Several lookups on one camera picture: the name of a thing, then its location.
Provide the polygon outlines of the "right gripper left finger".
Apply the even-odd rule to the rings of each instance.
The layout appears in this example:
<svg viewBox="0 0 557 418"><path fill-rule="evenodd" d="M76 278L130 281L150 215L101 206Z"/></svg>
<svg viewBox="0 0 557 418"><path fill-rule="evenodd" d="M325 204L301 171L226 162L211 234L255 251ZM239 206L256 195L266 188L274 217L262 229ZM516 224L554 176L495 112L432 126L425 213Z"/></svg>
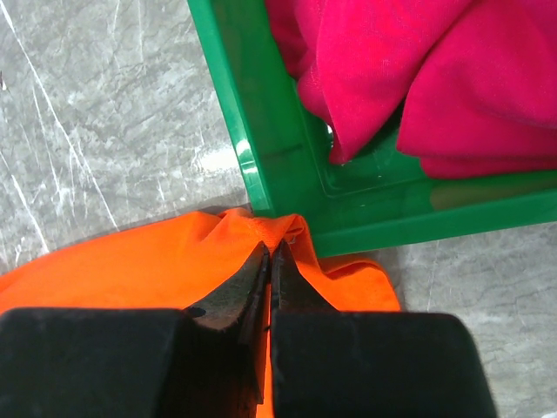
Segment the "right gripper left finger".
<svg viewBox="0 0 557 418"><path fill-rule="evenodd" d="M188 342L194 346L214 337L240 346L260 346L269 266L269 250L259 242L237 272L187 307Z"/></svg>

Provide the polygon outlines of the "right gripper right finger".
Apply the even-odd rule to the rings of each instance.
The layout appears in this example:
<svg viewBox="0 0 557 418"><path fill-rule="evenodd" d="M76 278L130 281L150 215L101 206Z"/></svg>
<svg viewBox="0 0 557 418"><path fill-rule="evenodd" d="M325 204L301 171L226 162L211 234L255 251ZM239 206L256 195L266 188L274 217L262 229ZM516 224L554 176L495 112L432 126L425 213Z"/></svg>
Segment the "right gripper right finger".
<svg viewBox="0 0 557 418"><path fill-rule="evenodd" d="M272 257L271 311L337 311L302 276L290 245L284 239Z"/></svg>

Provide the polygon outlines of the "orange t shirt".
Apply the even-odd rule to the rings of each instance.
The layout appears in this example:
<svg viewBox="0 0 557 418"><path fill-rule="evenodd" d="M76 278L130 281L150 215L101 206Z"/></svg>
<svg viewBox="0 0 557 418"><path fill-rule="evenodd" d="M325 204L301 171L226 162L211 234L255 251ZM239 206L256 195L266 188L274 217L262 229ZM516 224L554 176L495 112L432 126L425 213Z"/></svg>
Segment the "orange t shirt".
<svg viewBox="0 0 557 418"><path fill-rule="evenodd" d="M397 312L385 271L355 256L319 260L305 219L190 212L49 253L1 278L4 417L269 417L263 340L191 345L185 309L282 240L339 310Z"/></svg>

